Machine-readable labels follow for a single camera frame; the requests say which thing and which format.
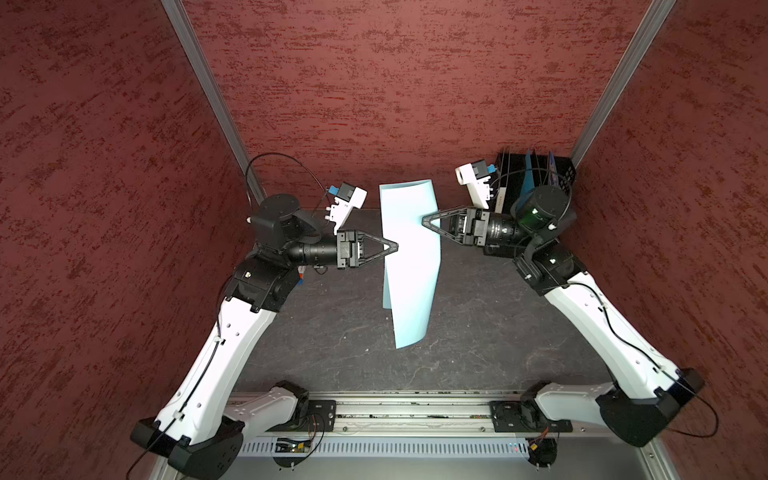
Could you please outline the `light blue rectangular paper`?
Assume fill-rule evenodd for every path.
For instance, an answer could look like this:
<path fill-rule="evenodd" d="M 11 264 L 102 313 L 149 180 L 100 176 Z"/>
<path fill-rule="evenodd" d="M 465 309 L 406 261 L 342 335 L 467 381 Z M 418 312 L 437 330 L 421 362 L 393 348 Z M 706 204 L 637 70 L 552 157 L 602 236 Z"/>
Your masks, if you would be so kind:
<path fill-rule="evenodd" d="M 398 244 L 384 258 L 383 307 L 391 311 L 395 347 L 421 341 L 428 329 L 441 265 L 438 233 L 422 224 L 438 211 L 430 180 L 379 187 L 382 235 Z"/>

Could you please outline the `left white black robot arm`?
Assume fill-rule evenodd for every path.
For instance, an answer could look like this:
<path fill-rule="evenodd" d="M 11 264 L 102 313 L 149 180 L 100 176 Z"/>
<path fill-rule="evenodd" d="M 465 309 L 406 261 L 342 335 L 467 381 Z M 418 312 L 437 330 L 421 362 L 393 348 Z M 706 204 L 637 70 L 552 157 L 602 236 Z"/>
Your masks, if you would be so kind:
<path fill-rule="evenodd" d="M 211 334 L 179 389 L 156 417 L 137 422 L 131 440 L 164 457 L 189 479 L 219 479 L 251 437 L 275 427 L 308 431 L 318 440 L 327 415 L 309 404 L 307 390 L 282 381 L 239 407 L 227 402 L 245 363 L 303 267 L 358 268 L 398 251 L 396 242 L 360 230 L 323 232 L 289 194 L 266 198 L 251 214 L 252 252 L 217 295 Z"/>

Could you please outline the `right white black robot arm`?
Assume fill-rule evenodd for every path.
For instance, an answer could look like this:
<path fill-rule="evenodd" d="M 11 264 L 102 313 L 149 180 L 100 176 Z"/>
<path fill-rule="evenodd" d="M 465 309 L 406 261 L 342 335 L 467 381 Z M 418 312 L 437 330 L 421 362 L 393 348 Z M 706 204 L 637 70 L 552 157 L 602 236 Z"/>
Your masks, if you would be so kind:
<path fill-rule="evenodd" d="M 421 223 L 457 244 L 512 259 L 526 284 L 570 321 L 607 367 L 611 379 L 606 383 L 541 382 L 529 389 L 521 398 L 529 422 L 596 424 L 629 445 L 643 447 L 696 398 L 704 381 L 646 341 L 560 242 L 560 234 L 575 219 L 569 194 L 540 185 L 522 195 L 507 214 L 454 208 L 426 215 Z"/>

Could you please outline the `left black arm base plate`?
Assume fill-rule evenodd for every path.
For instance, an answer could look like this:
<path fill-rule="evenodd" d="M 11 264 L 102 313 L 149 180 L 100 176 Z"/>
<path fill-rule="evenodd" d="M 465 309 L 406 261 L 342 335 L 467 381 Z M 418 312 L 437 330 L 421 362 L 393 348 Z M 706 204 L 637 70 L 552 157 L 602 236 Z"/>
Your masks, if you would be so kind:
<path fill-rule="evenodd" d="M 300 400 L 284 430 L 332 432 L 336 421 L 336 406 L 335 400 Z"/>

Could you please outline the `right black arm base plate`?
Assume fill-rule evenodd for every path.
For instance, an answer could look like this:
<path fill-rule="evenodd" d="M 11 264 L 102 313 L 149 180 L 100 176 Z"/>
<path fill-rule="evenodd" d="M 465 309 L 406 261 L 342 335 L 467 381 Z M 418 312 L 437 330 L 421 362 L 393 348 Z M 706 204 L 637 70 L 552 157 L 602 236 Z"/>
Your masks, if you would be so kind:
<path fill-rule="evenodd" d="M 569 420 L 550 420 L 536 403 L 529 401 L 491 401 L 490 418 L 496 433 L 541 434 L 571 433 Z"/>

